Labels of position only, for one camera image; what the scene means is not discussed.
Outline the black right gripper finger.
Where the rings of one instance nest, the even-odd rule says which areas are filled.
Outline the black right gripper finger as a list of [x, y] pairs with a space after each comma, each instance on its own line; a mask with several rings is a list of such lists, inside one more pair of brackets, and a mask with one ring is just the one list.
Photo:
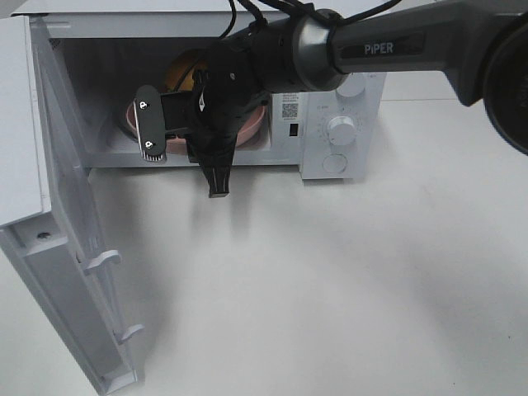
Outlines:
[[225, 197], [230, 192], [231, 158], [207, 158], [200, 160], [200, 168], [209, 186], [209, 198]]

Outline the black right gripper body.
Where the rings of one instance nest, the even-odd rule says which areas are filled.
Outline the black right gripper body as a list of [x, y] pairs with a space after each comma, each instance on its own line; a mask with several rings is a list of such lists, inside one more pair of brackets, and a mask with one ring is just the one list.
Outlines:
[[191, 92], [160, 93], [143, 85], [135, 99], [159, 96], [167, 141], [180, 137], [186, 141], [191, 159], [233, 159], [237, 135], [268, 91], [260, 76], [244, 70], [234, 76], [226, 72], [198, 70]]

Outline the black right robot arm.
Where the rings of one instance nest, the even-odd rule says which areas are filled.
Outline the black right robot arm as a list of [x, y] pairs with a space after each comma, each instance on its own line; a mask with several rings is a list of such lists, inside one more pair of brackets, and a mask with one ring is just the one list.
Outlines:
[[251, 2], [248, 28], [201, 51], [189, 92], [138, 89], [134, 117], [142, 157], [161, 162], [167, 141], [186, 141], [213, 197], [229, 193], [236, 136], [277, 93], [325, 92], [357, 72], [441, 71], [461, 104], [483, 101], [496, 131], [527, 150], [527, 4], [440, 1], [400, 12], [386, 2], [344, 18], [310, 3], [274, 1], [268, 21]]

